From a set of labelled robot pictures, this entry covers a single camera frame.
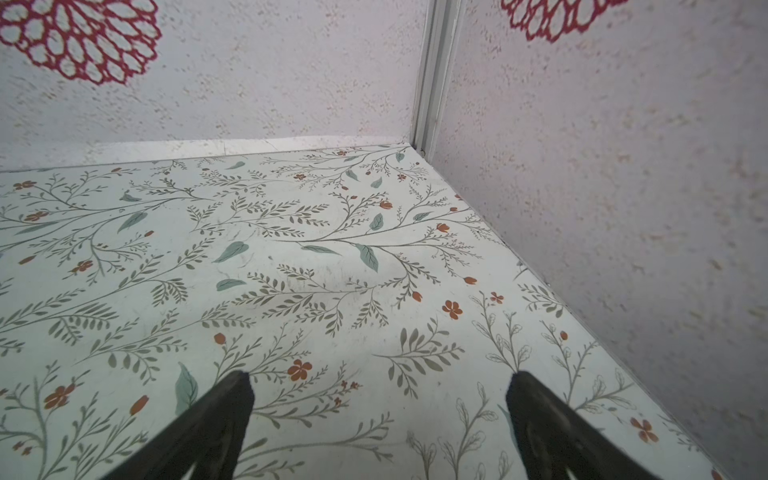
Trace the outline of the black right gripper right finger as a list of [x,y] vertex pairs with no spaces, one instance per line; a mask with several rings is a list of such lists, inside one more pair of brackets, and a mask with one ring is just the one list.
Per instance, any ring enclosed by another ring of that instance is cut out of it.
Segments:
[[527,371],[505,395],[515,446],[529,479],[653,479]]

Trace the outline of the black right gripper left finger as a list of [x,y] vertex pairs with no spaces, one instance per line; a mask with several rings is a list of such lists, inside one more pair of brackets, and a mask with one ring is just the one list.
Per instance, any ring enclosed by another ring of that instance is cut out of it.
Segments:
[[249,375],[228,374],[106,477],[231,479],[254,400]]

